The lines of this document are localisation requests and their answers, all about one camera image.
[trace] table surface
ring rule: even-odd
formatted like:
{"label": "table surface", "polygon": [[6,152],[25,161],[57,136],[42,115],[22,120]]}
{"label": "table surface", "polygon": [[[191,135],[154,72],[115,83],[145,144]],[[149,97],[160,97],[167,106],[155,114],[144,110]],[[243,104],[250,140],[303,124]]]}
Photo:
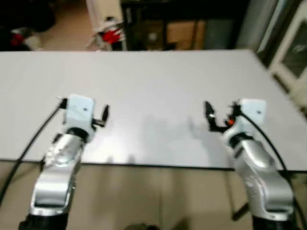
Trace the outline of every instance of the table surface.
{"label": "table surface", "polygon": [[[56,96],[77,93],[95,98],[95,117],[110,105],[85,163],[232,168],[220,134],[207,131],[202,102],[222,119],[233,100],[259,98],[267,101],[262,127],[288,169],[307,171],[307,122],[248,50],[3,52],[0,71],[0,159],[21,154]],[[27,160],[42,159],[62,119],[50,122]]]}

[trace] floor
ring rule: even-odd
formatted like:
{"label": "floor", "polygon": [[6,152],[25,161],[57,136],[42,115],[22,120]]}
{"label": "floor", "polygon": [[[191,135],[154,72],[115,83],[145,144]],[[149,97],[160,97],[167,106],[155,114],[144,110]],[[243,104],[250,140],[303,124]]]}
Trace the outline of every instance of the floor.
{"label": "floor", "polygon": [[[57,24],[41,33],[44,50],[86,50],[92,28],[83,1],[57,13]],[[0,185],[12,162],[0,161]],[[24,220],[39,175],[36,163],[22,164],[0,209],[0,230]],[[306,174],[296,174],[295,192],[307,215]],[[83,165],[71,207],[69,230],[122,230],[147,223],[162,230],[248,230],[251,216],[231,221],[246,202],[235,172],[136,166]]]}

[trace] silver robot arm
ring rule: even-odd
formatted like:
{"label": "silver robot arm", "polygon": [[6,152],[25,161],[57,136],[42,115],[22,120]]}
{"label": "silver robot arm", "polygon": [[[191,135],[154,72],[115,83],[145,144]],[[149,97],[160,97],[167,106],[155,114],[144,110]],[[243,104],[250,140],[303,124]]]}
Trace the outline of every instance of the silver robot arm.
{"label": "silver robot arm", "polygon": [[101,120],[93,119],[93,113],[93,99],[75,94],[67,99],[63,134],[56,136],[45,154],[42,172],[34,186],[30,214],[19,229],[66,229],[83,148],[94,137],[94,125],[104,127],[108,106]]}
{"label": "silver robot arm", "polygon": [[245,186],[248,207],[253,216],[254,229],[291,229],[293,219],[293,191],[290,184],[277,171],[274,159],[254,139],[255,128],[239,113],[248,115],[261,124],[265,101],[243,99],[233,106],[233,112],[225,120],[226,126],[218,126],[212,106],[206,102],[205,116],[210,131],[221,132],[223,141],[233,151],[231,159]]}

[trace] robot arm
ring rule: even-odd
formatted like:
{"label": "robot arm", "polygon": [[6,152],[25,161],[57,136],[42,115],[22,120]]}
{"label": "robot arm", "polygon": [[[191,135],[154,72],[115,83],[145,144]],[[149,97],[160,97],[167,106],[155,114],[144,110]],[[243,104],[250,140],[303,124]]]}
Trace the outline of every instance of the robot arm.
{"label": "robot arm", "polygon": [[108,106],[102,120],[93,119],[94,100],[71,95],[66,102],[63,134],[58,134],[44,157],[43,170],[34,186],[30,213],[20,230],[64,230],[76,187],[76,174],[86,143],[95,126],[104,127]]}
{"label": "robot arm", "polygon": [[247,192],[254,229],[291,229],[292,188],[278,173],[273,158],[254,139],[254,127],[239,116],[242,111],[260,124],[264,110],[264,101],[240,100],[239,104],[234,103],[232,114],[225,120],[226,126],[217,126],[213,108],[208,102],[205,104],[210,130],[221,132],[224,143],[233,149],[231,157]]}

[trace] white table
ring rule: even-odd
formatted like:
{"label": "white table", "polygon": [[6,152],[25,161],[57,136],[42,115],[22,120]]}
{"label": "white table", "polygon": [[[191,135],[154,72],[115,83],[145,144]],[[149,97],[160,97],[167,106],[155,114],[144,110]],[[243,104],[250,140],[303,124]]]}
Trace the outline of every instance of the white table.
{"label": "white table", "polygon": [[[58,103],[77,93],[110,105],[83,162],[231,168],[220,134],[207,131],[203,100],[222,121],[238,98],[267,101],[264,130],[289,170],[307,171],[307,123],[247,50],[0,53],[0,159],[16,159]],[[26,159],[38,161],[61,131],[49,124]]]}

